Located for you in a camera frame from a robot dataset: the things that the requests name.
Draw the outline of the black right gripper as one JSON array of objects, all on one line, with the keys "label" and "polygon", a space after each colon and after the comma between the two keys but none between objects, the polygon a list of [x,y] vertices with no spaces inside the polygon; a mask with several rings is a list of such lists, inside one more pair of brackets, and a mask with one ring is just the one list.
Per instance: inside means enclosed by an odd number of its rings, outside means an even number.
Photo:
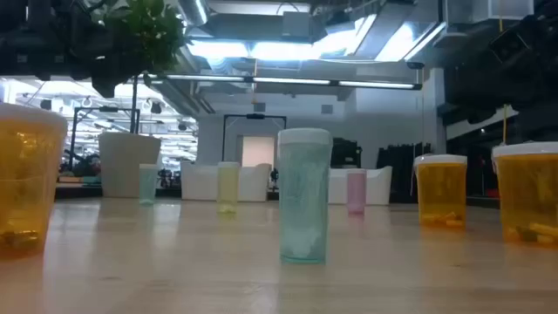
[{"label": "black right gripper", "polygon": [[558,98],[558,17],[525,17],[448,70],[448,101],[469,124],[497,106],[532,106]]}]

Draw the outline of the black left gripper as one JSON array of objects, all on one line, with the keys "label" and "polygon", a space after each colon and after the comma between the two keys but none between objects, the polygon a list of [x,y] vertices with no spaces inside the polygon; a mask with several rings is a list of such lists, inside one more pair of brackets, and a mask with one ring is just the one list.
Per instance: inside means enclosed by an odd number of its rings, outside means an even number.
[{"label": "black left gripper", "polygon": [[101,25],[64,31],[51,38],[28,27],[0,27],[0,76],[92,79],[99,95],[111,99],[118,79],[113,47],[113,35]]}]

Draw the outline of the orange pill bottle white cap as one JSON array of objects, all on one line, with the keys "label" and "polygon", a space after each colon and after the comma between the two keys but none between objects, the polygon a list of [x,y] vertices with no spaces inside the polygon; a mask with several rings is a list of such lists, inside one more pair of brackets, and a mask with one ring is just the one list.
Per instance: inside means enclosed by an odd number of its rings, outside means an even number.
[{"label": "orange pill bottle white cap", "polygon": [[558,249],[558,141],[493,148],[507,242]]},{"label": "orange pill bottle white cap", "polygon": [[466,226],[467,157],[426,154],[413,163],[418,186],[419,221],[437,228]]},{"label": "orange pill bottle white cap", "polygon": [[0,260],[44,252],[67,120],[0,104]]}]

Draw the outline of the teal pill bottle white cap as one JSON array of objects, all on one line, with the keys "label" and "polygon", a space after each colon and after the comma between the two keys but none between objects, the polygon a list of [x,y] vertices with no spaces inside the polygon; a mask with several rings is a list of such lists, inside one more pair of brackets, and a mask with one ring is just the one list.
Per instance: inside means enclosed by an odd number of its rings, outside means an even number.
[{"label": "teal pill bottle white cap", "polygon": [[139,203],[153,205],[156,195],[158,166],[156,164],[139,165]]},{"label": "teal pill bottle white cap", "polygon": [[280,256],[287,263],[323,264],[327,257],[332,137],[320,128],[278,134]]}]

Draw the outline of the yellow-green pill bottle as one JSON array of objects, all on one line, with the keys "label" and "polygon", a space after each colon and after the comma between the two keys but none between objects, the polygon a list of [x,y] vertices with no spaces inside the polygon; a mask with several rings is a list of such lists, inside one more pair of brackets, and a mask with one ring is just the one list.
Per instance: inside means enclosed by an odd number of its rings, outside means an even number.
[{"label": "yellow-green pill bottle", "polygon": [[238,202],[240,164],[238,162],[223,161],[217,169],[217,206],[218,212],[233,214]]}]

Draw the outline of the white translucent plastic bin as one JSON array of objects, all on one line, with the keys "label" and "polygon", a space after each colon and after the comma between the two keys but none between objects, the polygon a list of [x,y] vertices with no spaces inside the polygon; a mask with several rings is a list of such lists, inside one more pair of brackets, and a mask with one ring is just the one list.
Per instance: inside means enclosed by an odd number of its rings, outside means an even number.
[{"label": "white translucent plastic bin", "polygon": [[[347,174],[357,168],[330,170],[329,204],[345,204],[347,201]],[[387,206],[390,203],[392,167],[366,169],[366,204]]]},{"label": "white translucent plastic bin", "polygon": [[[189,161],[180,163],[181,199],[190,201],[217,200],[217,166],[200,166]],[[241,167],[238,201],[264,202],[268,199],[271,166],[263,163],[255,167]]]}]

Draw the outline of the pink pill bottle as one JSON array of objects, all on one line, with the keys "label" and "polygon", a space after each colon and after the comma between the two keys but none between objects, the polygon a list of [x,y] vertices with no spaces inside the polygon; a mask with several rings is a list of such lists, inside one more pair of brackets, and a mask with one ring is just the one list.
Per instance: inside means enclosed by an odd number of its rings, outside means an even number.
[{"label": "pink pill bottle", "polygon": [[366,170],[349,169],[347,172],[346,207],[352,215],[362,215],[366,206]]}]

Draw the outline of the green leafy potted plant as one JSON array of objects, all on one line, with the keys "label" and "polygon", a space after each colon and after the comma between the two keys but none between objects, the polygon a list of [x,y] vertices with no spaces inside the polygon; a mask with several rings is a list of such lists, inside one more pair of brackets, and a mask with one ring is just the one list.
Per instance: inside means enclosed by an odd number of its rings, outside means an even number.
[{"label": "green leafy potted plant", "polygon": [[106,27],[118,35],[127,67],[125,79],[133,81],[132,109],[137,108],[138,84],[151,84],[149,76],[172,69],[184,45],[184,23],[179,11],[165,0],[116,0],[102,16]]}]

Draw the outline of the white plant pot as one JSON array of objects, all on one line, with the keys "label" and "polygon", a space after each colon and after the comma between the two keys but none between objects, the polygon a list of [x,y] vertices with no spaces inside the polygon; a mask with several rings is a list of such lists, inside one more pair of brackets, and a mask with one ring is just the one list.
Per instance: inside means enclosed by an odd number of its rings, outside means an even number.
[{"label": "white plant pot", "polygon": [[100,179],[104,197],[138,198],[140,164],[156,164],[161,140],[135,133],[99,136]]}]

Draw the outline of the black curtain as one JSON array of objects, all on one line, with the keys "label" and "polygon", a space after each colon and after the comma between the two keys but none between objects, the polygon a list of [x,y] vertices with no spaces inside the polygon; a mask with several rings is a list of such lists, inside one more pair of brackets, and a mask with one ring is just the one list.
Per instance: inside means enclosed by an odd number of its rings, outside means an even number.
[{"label": "black curtain", "polygon": [[432,152],[430,143],[389,145],[378,149],[377,168],[391,167],[390,203],[416,203],[416,157]]}]

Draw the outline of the black machine cabinet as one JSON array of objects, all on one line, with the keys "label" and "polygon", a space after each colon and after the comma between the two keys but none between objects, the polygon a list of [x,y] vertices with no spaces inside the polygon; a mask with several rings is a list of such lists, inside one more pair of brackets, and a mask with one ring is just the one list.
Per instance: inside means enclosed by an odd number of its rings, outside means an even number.
[{"label": "black machine cabinet", "polygon": [[331,168],[360,168],[362,148],[354,140],[334,138],[331,151]]}]

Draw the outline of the long ceiling light strip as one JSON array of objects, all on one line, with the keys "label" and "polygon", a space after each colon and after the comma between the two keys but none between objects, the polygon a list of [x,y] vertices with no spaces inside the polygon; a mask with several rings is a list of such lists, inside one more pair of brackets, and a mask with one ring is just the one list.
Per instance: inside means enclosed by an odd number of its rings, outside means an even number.
[{"label": "long ceiling light strip", "polygon": [[368,88],[386,90],[421,90],[420,83],[399,83],[384,81],[355,81],[335,80],[318,78],[276,78],[276,77],[254,77],[254,76],[217,76],[217,75],[194,75],[194,74],[140,74],[142,79],[149,83],[162,80],[184,80],[211,83],[242,83],[242,84],[284,84],[284,85],[313,85],[349,88]]}]

